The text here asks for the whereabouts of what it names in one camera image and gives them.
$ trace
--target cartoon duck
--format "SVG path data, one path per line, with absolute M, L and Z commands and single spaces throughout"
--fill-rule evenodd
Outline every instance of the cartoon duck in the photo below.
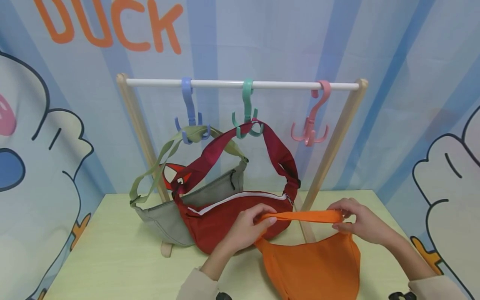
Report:
M 472 299 L 480 299 L 480 107 L 470 116 L 461 137 L 437 138 L 427 158 L 413 169 L 413 179 L 429 204 L 427 233 L 434 249 L 411 240 L 430 267 L 448 268 Z
M 50 109 L 33 68 L 0 52 L 0 300 L 43 298 L 39 284 L 90 219 L 77 221 L 74 180 L 93 152 L 83 132 L 75 114 Z

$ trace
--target orange strap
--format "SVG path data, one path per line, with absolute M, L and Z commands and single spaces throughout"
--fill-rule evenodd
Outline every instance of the orange strap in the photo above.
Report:
M 340 223 L 343 222 L 342 212 L 339 210 L 321 210 L 308 212 L 284 212 L 278 214 L 265 214 L 260 221 L 271 216 L 276 217 L 278 221 L 306 221 L 315 223 Z

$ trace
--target person's hand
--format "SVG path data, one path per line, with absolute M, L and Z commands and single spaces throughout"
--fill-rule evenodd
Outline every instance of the person's hand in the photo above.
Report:
M 276 222 L 275 217 L 270 217 L 255 225 L 255 220 L 266 213 L 276 214 L 276 210 L 266 204 L 257 204 L 240 212 L 223 239 L 222 245 L 233 253 L 251 246 L 267 228 Z
M 367 242 L 388 246 L 399 236 L 368 207 L 354 198 L 343 198 L 332 203 L 327 209 L 341 210 L 345 219 L 351 215 L 357 216 L 355 223 L 335 223 L 332 227 L 342 232 L 351 232 Z

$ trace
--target letter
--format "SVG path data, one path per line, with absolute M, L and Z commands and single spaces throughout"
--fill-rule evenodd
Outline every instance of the letter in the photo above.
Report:
M 163 52 L 162 31 L 165 29 L 173 52 L 181 54 L 180 43 L 177 39 L 175 29 L 173 28 L 173 22 L 183 13 L 183 7 L 180 4 L 175 4 L 161 19 L 159 19 L 155 0 L 148 0 L 147 6 L 150 15 L 150 24 L 152 25 L 155 50 L 160 53 Z
M 61 0 L 52 0 L 53 4 L 55 4 L 60 13 L 63 24 L 65 25 L 65 30 L 62 33 L 58 33 L 55 29 L 52 19 L 50 18 L 48 11 L 43 4 L 43 0 L 34 0 L 34 2 L 38 12 L 40 13 L 40 16 L 43 19 L 43 23 L 45 23 L 45 26 L 47 27 L 48 33 L 50 33 L 52 40 L 58 44 L 66 44 L 71 42 L 73 40 L 73 36 L 75 35 L 75 31 L 73 29 L 70 15 L 68 14 L 67 8 L 63 2 Z
M 145 7 L 135 1 L 135 0 L 115 0 L 111 6 L 111 15 L 112 15 L 112 24 L 115 33 L 120 41 L 120 43 L 131 51 L 148 51 L 150 49 L 149 42 L 142 42 L 142 43 L 133 43 L 127 40 L 125 34 L 123 32 L 123 28 L 121 26 L 120 14 L 125 9 L 131 9 L 136 12 L 144 12 Z
M 87 40 L 97 47 L 108 48 L 113 45 L 112 33 L 110 32 L 110 27 L 108 26 L 107 17 L 105 16 L 105 11 L 103 10 L 102 3 L 100 0 L 93 0 L 93 5 L 95 7 L 95 12 L 98 16 L 98 21 L 102 27 L 102 32 L 104 38 L 96 38 L 92 34 L 90 25 L 88 24 L 87 17 L 85 16 L 85 11 L 80 0 L 72 0 L 73 8 L 80 22 L 80 26 L 84 31 L 85 37 Z

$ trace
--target orange cartoon foot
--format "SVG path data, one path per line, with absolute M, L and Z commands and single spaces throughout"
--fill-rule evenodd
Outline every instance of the orange cartoon foot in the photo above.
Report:
M 40 293 L 40 296 L 38 296 L 38 300 L 43 300 L 43 297 L 45 297 L 46 293 L 47 293 L 47 290 L 43 289 L 42 292 Z
M 432 251 L 427 251 L 425 250 L 425 247 L 421 243 L 419 239 L 416 237 L 410 237 L 410 240 L 412 241 L 413 245 L 417 249 L 417 251 L 420 253 L 420 255 L 423 257 L 423 259 L 428 263 L 430 268 L 437 274 L 437 275 L 443 275 L 443 272 L 440 270 L 440 268 L 437 266 L 437 264 L 442 260 L 440 258 L 440 255 L 438 255 L 437 251 L 432 250 Z
M 75 245 L 77 244 L 78 239 L 80 238 L 85 228 L 87 227 L 88 221 L 90 221 L 91 216 L 92 214 L 87 214 L 80 225 L 78 224 L 77 221 L 75 221 L 75 225 L 73 225 L 73 229 L 72 229 L 74 240 L 72 242 L 72 245 L 70 246 L 70 251 L 72 251 Z

